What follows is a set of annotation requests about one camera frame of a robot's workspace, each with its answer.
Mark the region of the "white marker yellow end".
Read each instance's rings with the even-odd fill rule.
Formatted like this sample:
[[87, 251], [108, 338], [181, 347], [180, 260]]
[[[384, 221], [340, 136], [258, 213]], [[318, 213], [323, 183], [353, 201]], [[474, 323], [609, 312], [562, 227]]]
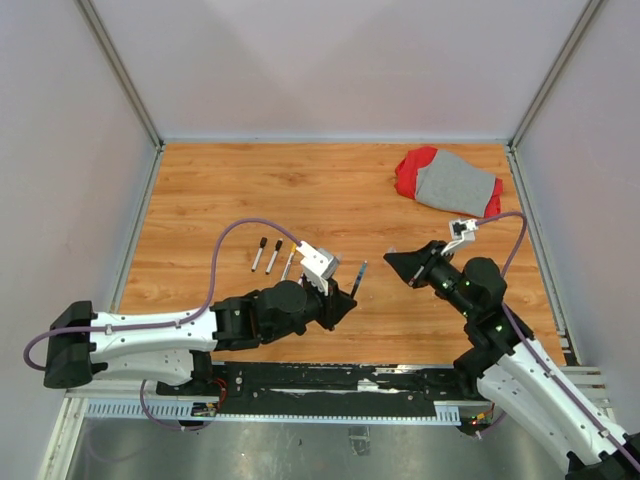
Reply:
[[296, 250], [297, 250], [297, 245], [294, 243], [291, 246], [291, 249], [289, 251], [289, 255], [287, 257], [286, 263], [285, 263], [285, 267], [283, 269], [282, 275], [281, 275], [281, 281], [284, 281], [288, 278], [289, 276], [289, 272], [291, 270], [292, 264], [293, 264], [293, 259], [294, 256], [296, 254]]

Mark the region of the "white whiteboard marker pen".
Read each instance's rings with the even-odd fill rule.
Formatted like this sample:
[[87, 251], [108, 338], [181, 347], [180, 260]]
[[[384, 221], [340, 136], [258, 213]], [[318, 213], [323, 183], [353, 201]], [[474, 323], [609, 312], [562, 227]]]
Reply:
[[282, 248], [283, 243], [284, 243], [284, 240], [282, 238], [280, 238], [280, 239], [278, 239], [276, 241], [276, 244], [274, 246], [274, 250], [273, 250], [273, 252], [271, 254], [271, 257], [269, 258], [269, 262], [268, 262], [267, 267], [265, 269], [265, 274], [266, 275], [270, 275], [271, 274], [271, 272], [273, 270], [273, 267], [274, 267], [274, 264], [275, 264], [275, 262], [277, 260], [277, 257], [278, 257], [278, 255], [280, 253], [280, 250]]

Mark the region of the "white marker black cap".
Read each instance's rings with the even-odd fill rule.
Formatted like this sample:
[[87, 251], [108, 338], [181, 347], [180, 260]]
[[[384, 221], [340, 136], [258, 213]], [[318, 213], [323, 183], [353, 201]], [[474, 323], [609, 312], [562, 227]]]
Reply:
[[267, 237], [261, 237], [260, 242], [259, 242], [259, 246], [258, 246], [258, 249], [257, 249], [257, 252], [256, 252], [256, 255], [255, 255], [255, 258], [254, 258], [252, 266], [251, 266], [251, 272], [256, 272], [256, 270], [257, 270], [257, 268], [259, 266], [261, 257], [263, 255], [264, 249], [265, 249], [265, 247], [267, 245], [267, 242], [268, 242]]

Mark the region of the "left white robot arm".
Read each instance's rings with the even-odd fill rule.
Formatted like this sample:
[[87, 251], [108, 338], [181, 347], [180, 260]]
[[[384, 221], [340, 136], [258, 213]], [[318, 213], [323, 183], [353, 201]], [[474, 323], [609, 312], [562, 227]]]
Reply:
[[332, 331], [356, 305], [336, 281], [322, 293], [291, 280], [218, 301], [203, 313], [120, 315], [77, 301], [50, 326], [43, 384], [72, 389], [94, 380], [147, 380], [200, 396], [214, 383], [212, 352], [303, 335], [312, 322]]

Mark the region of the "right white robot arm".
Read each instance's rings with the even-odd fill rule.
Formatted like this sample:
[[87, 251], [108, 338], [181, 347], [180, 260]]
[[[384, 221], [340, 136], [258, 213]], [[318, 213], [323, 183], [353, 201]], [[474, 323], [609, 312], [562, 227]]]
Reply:
[[504, 303], [507, 283], [496, 263], [475, 257], [457, 269], [445, 246], [431, 241], [384, 259], [409, 287], [432, 288], [465, 318], [472, 347], [453, 363], [455, 392], [498, 406], [568, 479], [638, 478], [639, 436], [595, 406]]

